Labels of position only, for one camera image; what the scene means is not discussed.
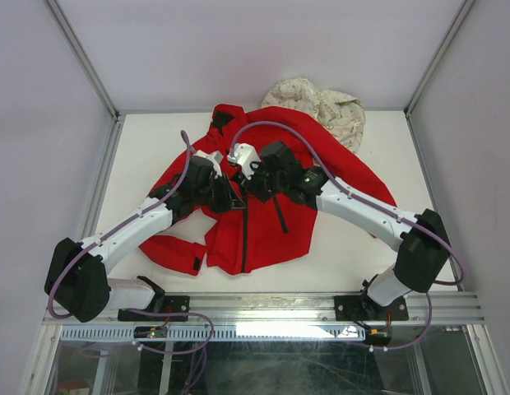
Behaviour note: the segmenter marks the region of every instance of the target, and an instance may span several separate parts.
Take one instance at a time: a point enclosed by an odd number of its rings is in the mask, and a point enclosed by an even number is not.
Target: patterned fabric
[[[361,102],[354,96],[317,88],[307,78],[292,78],[271,88],[261,107],[272,105],[309,114],[354,153],[361,145],[366,119]]]

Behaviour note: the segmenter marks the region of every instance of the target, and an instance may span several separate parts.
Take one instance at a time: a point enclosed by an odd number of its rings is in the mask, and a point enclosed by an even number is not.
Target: white work surface
[[[183,151],[180,129],[192,142],[203,136],[211,114],[128,115],[123,125],[97,231],[136,209],[151,186]],[[385,182],[397,205],[422,212],[432,207],[420,163],[401,111],[370,111],[358,157]],[[166,234],[204,244],[214,220],[201,211],[179,222]],[[319,213],[310,253],[249,274],[230,276],[205,262],[198,276],[158,266],[133,250],[110,273],[112,278],[147,276],[167,292],[319,292],[357,291],[364,279],[392,265],[396,253],[379,239],[334,216]],[[447,264],[439,278],[453,280]],[[432,290],[454,290],[433,286]]]

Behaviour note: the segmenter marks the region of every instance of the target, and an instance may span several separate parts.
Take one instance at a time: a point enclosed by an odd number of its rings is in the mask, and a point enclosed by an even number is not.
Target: wall
[[[402,109],[462,0],[60,0],[122,110],[258,107],[309,77]]]
[[[53,246],[78,236],[109,121],[44,3],[0,2],[0,394],[20,389]]]
[[[413,115],[510,383],[510,0],[479,0]]]

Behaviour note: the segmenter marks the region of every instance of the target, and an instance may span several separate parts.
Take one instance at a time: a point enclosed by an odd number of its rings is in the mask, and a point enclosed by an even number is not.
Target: red jacket
[[[244,125],[256,121],[275,121],[300,132],[312,144],[328,169],[351,186],[388,204],[395,205],[385,184],[354,154],[342,146],[323,126],[305,113],[280,107],[266,107],[244,113],[241,107],[218,105],[206,136],[193,144],[204,152],[220,151],[224,158],[235,133]],[[239,139],[260,151],[265,145],[281,140],[295,153],[304,167],[313,160],[304,144],[286,130],[259,126],[249,129]],[[182,171],[185,153],[182,153],[164,172],[153,188],[167,184]],[[229,177],[238,170],[222,160],[220,167]],[[204,254],[207,266],[218,266],[229,274],[250,273],[253,269],[299,258],[308,253],[313,224],[317,212],[292,203],[279,194],[280,209],[288,226],[284,233],[273,201],[262,203],[248,197],[248,209],[222,214],[204,213],[217,220],[206,234],[206,246],[189,243],[173,236],[156,235],[140,246],[155,263],[177,272],[196,276]]]

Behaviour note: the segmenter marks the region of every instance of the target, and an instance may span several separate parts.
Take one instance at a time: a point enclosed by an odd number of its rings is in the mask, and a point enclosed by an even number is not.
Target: floral cloth
[[[292,78],[277,82],[267,93],[261,107],[271,105],[309,114],[354,153],[361,145],[366,119],[361,102],[354,96],[317,88],[307,78]]]

